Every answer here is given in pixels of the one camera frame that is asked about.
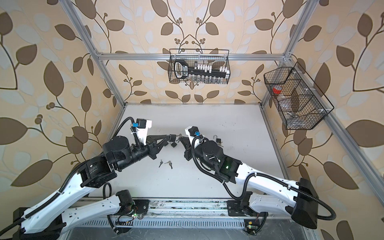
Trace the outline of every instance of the leaf wallpaper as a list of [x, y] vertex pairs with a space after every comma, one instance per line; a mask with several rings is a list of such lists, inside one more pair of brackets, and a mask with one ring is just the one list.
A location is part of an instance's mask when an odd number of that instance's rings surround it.
[[273, 61], [231, 61], [228, 84], [170, 83], [168, 62], [111, 60], [107, 69], [127, 103], [244, 104], [258, 103], [266, 92], [263, 74]]
[[[383, 11], [382, 1], [320, 0], [292, 55], [382, 175]], [[337, 213], [335, 221], [318, 222], [319, 235], [324, 240], [381, 239], [384, 209], [327, 125], [288, 131], [272, 102], [266, 112], [292, 179], [310, 180]], [[369, 226], [362, 228], [356, 215]]]
[[283, 53], [303, 0], [73, 0], [99, 52]]
[[57, 1], [1, 1], [0, 39], [3, 228], [100, 153], [120, 106]]
[[384, 103], [383, 41], [382, 1], [329, 1], [317, 7], [293, 54], [381, 175], [384, 113], [377, 109]]

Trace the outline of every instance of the work surface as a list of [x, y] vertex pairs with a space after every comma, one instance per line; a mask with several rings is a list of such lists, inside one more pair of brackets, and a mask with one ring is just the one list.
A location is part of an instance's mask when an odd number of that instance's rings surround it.
[[[222, 140], [224, 154], [238, 159], [265, 173], [283, 178], [271, 139], [258, 105], [128, 105], [122, 117], [152, 120], [148, 135], [183, 134], [188, 126], [197, 126], [208, 139], [217, 135]], [[134, 143], [130, 121], [118, 135]], [[162, 164], [160, 161], [172, 162]], [[224, 187], [212, 177], [200, 172], [193, 160], [184, 158], [181, 143], [165, 146], [152, 160], [141, 161], [118, 172], [110, 181], [112, 193], [128, 189], [132, 197], [229, 198]], [[239, 196], [243, 186], [228, 183]], [[90, 194], [102, 196], [102, 188]]]

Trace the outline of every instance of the multi-compartment wire basket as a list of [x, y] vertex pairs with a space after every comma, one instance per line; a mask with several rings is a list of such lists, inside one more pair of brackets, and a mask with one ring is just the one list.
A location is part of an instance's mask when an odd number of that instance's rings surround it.
[[293, 68], [280, 67], [264, 74], [265, 86], [287, 130], [311, 130], [334, 109], [315, 81], [314, 86], [304, 82], [302, 69], [296, 63]]
[[169, 55], [170, 83], [228, 84], [229, 50], [170, 49]]

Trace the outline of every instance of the brown leaf pattern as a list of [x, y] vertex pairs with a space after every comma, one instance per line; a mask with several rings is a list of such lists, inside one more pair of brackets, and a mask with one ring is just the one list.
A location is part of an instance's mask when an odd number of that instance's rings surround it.
[[324, 171], [332, 182], [336, 183], [345, 189], [358, 189], [359, 187], [355, 181], [348, 175], [348, 173], [334, 162], [325, 162]]
[[117, 99], [116, 99], [116, 97], [115, 96], [113, 96], [113, 98], [112, 98], [112, 104], [113, 104], [113, 107], [116, 107], [116, 103], [117, 103]]
[[331, 73], [326, 63], [320, 67], [314, 79], [314, 88], [320, 96], [323, 96], [331, 84]]
[[339, 240], [353, 240], [353, 233], [348, 221], [342, 220], [336, 226], [336, 233]]
[[283, 16], [290, 18], [297, 13], [303, 4], [303, 0], [286, 0], [283, 6]]
[[11, 186], [14, 187], [25, 187], [34, 184], [43, 177], [45, 177], [52, 169], [53, 162], [48, 159], [40, 160], [35, 162], [27, 169], [25, 169], [19, 176], [13, 181]]
[[334, 240], [331, 234], [329, 234], [326, 230], [321, 229], [321, 234], [323, 235], [324, 240]]
[[273, 27], [274, 22], [270, 19], [264, 18], [264, 19], [259, 19], [255, 21], [255, 25], [257, 29], [261, 31], [267, 31], [271, 30]]
[[259, 50], [259, 51], [253, 52], [252, 54], [266, 54], [266, 51], [265, 50]]
[[152, 8], [160, 17], [166, 17], [168, 15], [167, 4], [163, 0], [151, 0]]
[[65, 144], [70, 153], [79, 154], [83, 150], [83, 144], [75, 137], [65, 137]]
[[170, 98], [179, 98], [179, 96], [177, 95], [177, 93], [175, 92], [172, 92], [172, 91], [166, 91], [166, 95]]
[[90, 58], [87, 59], [87, 65], [88, 65], [89, 73], [93, 76], [94, 69], [93, 69], [92, 59]]
[[291, 30], [289, 31], [289, 37], [291, 37], [291, 36], [292, 36], [292, 34], [293, 34], [293, 31], [295, 30], [295, 28], [296, 28], [296, 25], [295, 25], [295, 24], [293, 24], [293, 25], [292, 25], [292, 27], [291, 27]]
[[240, 95], [243, 95], [243, 96], [251, 95], [251, 91], [248, 91], [248, 90], [240, 91], [240, 92], [237, 92], [237, 93], [240, 94]]
[[85, 27], [85, 30], [87, 30], [89, 37], [91, 38], [92, 34], [91, 34], [91, 30], [89, 29], [88, 25], [85, 25], [84, 27]]
[[37, 45], [29, 45], [19, 48], [16, 51], [16, 59], [22, 65], [28, 65], [32, 63], [37, 55]]
[[160, 34], [163, 36], [168, 36], [173, 32], [173, 23], [164, 23], [161, 27]]
[[353, 64], [353, 60], [355, 59], [355, 54], [352, 50], [342, 46], [336, 47], [336, 56], [340, 64], [344, 67], [351, 66]]
[[106, 88], [104, 91], [103, 91], [103, 94], [106, 98], [110, 98], [112, 96], [112, 93], [110, 91], [109, 88]]
[[13, 22], [7, 12], [0, 14], [0, 34], [6, 35], [13, 29]]
[[44, 83], [48, 90], [58, 97], [64, 90], [64, 81], [53, 62], [49, 62], [44, 70]]
[[123, 67], [123, 65], [119, 64], [119, 69], [124, 75], [128, 75], [128, 71]]
[[358, 22], [358, 32], [364, 36], [368, 37], [368, 35], [371, 33], [373, 27], [373, 22], [370, 16], [363, 13], [359, 19]]
[[145, 100], [141, 101], [140, 103], [142, 103], [142, 104], [151, 104], [152, 102], [151, 102], [150, 99], [145, 99]]
[[66, 24], [58, 24], [55, 26], [55, 29], [60, 34], [60, 36], [67, 40], [72, 41], [76, 38], [74, 31], [71, 29], [70, 26]]
[[248, 81], [248, 80], [241, 80], [241, 83], [242, 83], [243, 85], [246, 85], [246, 86], [250, 86], [250, 85], [251, 85], [251, 82]]
[[296, 130], [293, 134], [293, 142], [299, 145], [304, 139], [306, 139], [307, 130]]
[[0, 118], [0, 145], [16, 142], [22, 138], [27, 127], [21, 122], [12, 118]]
[[93, 134], [95, 134], [95, 136], [99, 135], [100, 130], [101, 130], [101, 120], [97, 122], [95, 129], [93, 130]]
[[214, 0], [209, 6], [209, 13], [212, 17], [219, 16], [225, 8], [226, 0]]
[[212, 23], [212, 22], [208, 22], [206, 23], [205, 25], [205, 30], [207, 31], [208, 34], [210, 35], [218, 35], [218, 29], [217, 29], [217, 26], [216, 24]]
[[83, 57], [78, 57], [73, 61], [73, 72], [76, 73], [80, 71], [81, 67], [83, 66]]
[[303, 164], [299, 165], [299, 171], [300, 171], [300, 175], [302, 178], [304, 178], [308, 181], [311, 181], [310, 176], [309, 176], [307, 170], [305, 169], [305, 167], [303, 166]]
[[372, 120], [358, 120], [346, 130], [360, 147], [378, 147], [384, 145], [384, 125]]
[[86, 143], [88, 142], [88, 132], [85, 128], [83, 127], [73, 127], [73, 136], [78, 139], [81, 143]]
[[285, 129], [285, 126], [284, 126], [283, 123], [281, 124], [281, 129], [283, 130], [283, 134], [284, 134], [284, 136], [285, 136], [285, 137], [288, 137], [288, 135], [289, 135], [288, 130]]
[[143, 96], [143, 95], [147, 94], [147, 92], [135, 91], [133, 94], [135, 94], [136, 96]]
[[189, 102], [190, 99], [191, 99], [191, 95], [188, 94], [188, 95], [184, 95], [184, 96], [181, 98], [181, 101], [182, 101], [183, 103], [187, 103], [187, 102]]
[[120, 31], [124, 27], [124, 21], [118, 19], [108, 20], [105, 25], [111, 31]]
[[91, 92], [86, 86], [83, 90], [83, 94], [81, 95], [81, 107], [84, 110], [84, 112], [89, 111], [89, 109], [91, 108], [91, 103], [92, 103]]
[[141, 80], [136, 80], [136, 81], [133, 82], [133, 85], [134, 85], [134, 86], [140, 86], [141, 83], [142, 83]]
[[297, 151], [300, 153], [300, 155], [306, 156], [311, 152], [312, 145], [313, 145], [313, 139], [312, 138], [305, 138], [297, 146]]
[[75, 0], [74, 2], [87, 18], [94, 19], [96, 17], [96, 7], [92, 0]]
[[210, 91], [209, 93], [207, 93], [207, 98], [214, 98], [219, 94], [219, 92], [219, 90]]
[[260, 74], [264, 70], [264, 64], [261, 64], [257, 69], [256, 69], [256, 75]]
[[321, 27], [318, 25], [313, 25], [310, 28], [307, 29], [307, 31], [304, 34], [304, 41], [312, 41], [319, 35], [321, 31]]
[[198, 103], [202, 103], [204, 101], [204, 98], [203, 96], [201, 95], [196, 95], [195, 94], [195, 100], [198, 102]]
[[233, 103], [234, 104], [245, 104], [245, 102], [243, 100], [240, 100], [240, 99], [235, 99], [235, 101]]

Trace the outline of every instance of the aluminum frame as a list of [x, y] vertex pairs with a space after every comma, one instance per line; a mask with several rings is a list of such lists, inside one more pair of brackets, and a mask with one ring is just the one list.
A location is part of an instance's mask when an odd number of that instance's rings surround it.
[[109, 86], [112, 93], [116, 97], [117, 102], [119, 103], [119, 105], [124, 106], [125, 105], [124, 98], [121, 96], [120, 91], [118, 90], [115, 82], [113, 81], [111, 75], [109, 74], [109, 71], [107, 70], [107, 67], [104, 65], [103, 61], [100, 60], [98, 58], [98, 56], [96, 55], [96, 48], [92, 42], [92, 39], [88, 35], [87, 30], [85, 29], [79, 16], [77, 15], [77, 13], [76, 13], [73, 5], [72, 5], [72, 2], [70, 0], [60, 0], [59, 2], [61, 4], [64, 12], [68, 15], [68, 18], [72, 22], [77, 33], [79, 33], [79, 36], [82, 39], [87, 51], [91, 55], [97, 68], [101, 71], [103, 78], [105, 79], [107, 85]]
[[[200, 56], [222, 56], [222, 54], [199, 54]], [[169, 60], [169, 54], [162, 53], [97, 53], [100, 60]], [[282, 61], [283, 54], [236, 54], [230, 53], [228, 59], [231, 61]]]

